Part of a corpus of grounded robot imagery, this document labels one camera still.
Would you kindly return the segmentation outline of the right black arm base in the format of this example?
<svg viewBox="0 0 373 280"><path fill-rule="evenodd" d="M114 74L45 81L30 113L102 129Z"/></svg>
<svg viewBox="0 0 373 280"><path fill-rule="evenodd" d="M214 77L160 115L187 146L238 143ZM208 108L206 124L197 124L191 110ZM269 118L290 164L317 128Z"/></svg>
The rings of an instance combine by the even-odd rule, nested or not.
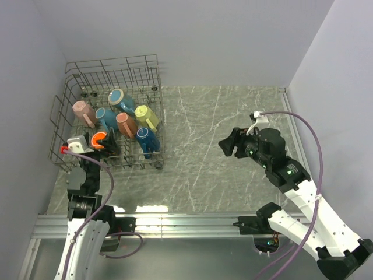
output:
<svg viewBox="0 0 373 280"><path fill-rule="evenodd" d="M270 228L265 218L258 216L239 216L233 226L239 228L240 235L273 235L277 232Z"/></svg>

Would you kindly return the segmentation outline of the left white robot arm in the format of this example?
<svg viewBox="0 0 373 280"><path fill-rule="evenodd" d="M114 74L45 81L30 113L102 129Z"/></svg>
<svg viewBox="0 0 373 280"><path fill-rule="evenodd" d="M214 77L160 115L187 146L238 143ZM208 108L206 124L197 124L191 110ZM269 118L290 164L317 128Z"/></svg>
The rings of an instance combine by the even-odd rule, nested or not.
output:
<svg viewBox="0 0 373 280"><path fill-rule="evenodd" d="M117 229L117 219L109 198L98 194L100 173L109 171L101 160L117 149L114 130L106 132L102 145L96 149L89 141L89 134L70 138L60 152L79 159L79 169L84 175L82 184L75 183L67 189L68 223L61 261L55 279L89 279L90 267L100 254L107 235Z"/></svg>

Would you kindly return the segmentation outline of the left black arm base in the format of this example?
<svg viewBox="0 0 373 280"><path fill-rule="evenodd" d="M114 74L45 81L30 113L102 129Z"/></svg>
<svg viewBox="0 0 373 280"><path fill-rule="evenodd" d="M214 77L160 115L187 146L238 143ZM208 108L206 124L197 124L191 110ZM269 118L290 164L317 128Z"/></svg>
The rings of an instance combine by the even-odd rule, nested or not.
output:
<svg viewBox="0 0 373 280"><path fill-rule="evenodd" d="M118 232L134 232L136 228L136 218L135 217L116 217L114 222L110 226L108 234L118 233Z"/></svg>

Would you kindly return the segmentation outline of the orange enamel mug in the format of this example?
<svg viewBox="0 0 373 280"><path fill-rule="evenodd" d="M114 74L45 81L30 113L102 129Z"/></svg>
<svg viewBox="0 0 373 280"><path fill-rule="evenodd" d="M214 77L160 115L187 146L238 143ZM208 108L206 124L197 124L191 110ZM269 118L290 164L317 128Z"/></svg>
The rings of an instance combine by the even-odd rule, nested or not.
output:
<svg viewBox="0 0 373 280"><path fill-rule="evenodd" d="M90 146L96 150L104 149L104 146L100 143L100 141L103 141L106 136L107 136L106 131L99 131L95 133L91 137Z"/></svg>

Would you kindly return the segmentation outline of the pale yellow mug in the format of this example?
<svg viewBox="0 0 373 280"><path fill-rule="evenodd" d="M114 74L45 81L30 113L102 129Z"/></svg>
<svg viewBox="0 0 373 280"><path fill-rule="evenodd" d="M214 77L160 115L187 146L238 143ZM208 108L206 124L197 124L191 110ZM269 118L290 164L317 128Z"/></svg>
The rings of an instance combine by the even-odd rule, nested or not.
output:
<svg viewBox="0 0 373 280"><path fill-rule="evenodd" d="M135 117L143 127L148 127L148 129L152 130L153 132L157 132L159 119L149 106L137 106L135 110Z"/></svg>

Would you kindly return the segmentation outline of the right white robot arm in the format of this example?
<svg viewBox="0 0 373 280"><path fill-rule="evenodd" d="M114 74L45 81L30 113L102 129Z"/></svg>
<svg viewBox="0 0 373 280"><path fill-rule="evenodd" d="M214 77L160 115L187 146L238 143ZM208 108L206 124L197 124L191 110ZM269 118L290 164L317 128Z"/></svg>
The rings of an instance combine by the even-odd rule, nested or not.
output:
<svg viewBox="0 0 373 280"><path fill-rule="evenodd" d="M280 131L234 128L219 147L225 156L250 158L265 170L267 179L293 201L309 220L308 226L292 218L274 202L257 210L261 232L277 232L311 255L327 279L347 279L372 255L372 240L351 230L318 193L302 164L287 155Z"/></svg>

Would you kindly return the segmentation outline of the blue patterned mug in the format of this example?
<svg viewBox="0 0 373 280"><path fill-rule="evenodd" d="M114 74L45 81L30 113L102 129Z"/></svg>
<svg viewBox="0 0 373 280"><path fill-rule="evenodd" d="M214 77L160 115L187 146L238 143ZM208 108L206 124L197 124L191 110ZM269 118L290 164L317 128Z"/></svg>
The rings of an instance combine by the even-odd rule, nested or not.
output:
<svg viewBox="0 0 373 280"><path fill-rule="evenodd" d="M98 108L95 116L106 132L109 132L111 128L114 131L118 131L117 114L112 110L104 107Z"/></svg>

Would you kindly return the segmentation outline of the dark blue white-inside mug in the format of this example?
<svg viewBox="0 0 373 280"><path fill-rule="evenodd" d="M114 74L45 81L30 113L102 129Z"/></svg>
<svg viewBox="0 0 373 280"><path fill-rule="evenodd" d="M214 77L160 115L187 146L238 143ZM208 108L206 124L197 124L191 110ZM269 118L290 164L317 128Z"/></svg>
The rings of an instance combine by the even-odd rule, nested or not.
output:
<svg viewBox="0 0 373 280"><path fill-rule="evenodd" d="M138 129L136 140L143 151L145 159L150 159L153 152L160 150L160 141L157 139L155 133L146 127Z"/></svg>

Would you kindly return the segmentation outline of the salmon pink mug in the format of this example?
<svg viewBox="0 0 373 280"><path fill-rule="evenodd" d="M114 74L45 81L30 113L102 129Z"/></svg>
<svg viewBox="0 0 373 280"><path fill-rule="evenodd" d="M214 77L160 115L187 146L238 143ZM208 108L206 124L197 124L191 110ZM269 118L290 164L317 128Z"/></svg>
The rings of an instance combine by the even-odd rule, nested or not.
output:
<svg viewBox="0 0 373 280"><path fill-rule="evenodd" d="M119 113L116 116L116 122L120 133L130 139L135 139L138 126L135 120L127 113Z"/></svg>

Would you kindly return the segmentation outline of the light pink mug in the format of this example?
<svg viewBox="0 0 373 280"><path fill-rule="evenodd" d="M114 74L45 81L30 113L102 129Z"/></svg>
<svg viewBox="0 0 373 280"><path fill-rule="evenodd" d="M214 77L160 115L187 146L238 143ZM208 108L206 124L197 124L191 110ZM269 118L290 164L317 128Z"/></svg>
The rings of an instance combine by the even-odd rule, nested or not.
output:
<svg viewBox="0 0 373 280"><path fill-rule="evenodd" d="M95 110L85 101L77 101L72 106L74 115L86 127L95 128L97 123Z"/></svg>

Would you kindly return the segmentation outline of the light blue yellow-inside mug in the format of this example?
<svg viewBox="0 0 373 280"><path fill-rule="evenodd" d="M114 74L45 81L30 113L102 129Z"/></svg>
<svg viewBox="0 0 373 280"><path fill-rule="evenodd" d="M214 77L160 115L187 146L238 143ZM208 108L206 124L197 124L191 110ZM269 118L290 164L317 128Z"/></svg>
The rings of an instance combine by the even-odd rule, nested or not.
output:
<svg viewBox="0 0 373 280"><path fill-rule="evenodd" d="M124 113L135 115L135 101L127 95L122 89L114 89L108 95L108 102L110 105L121 110Z"/></svg>

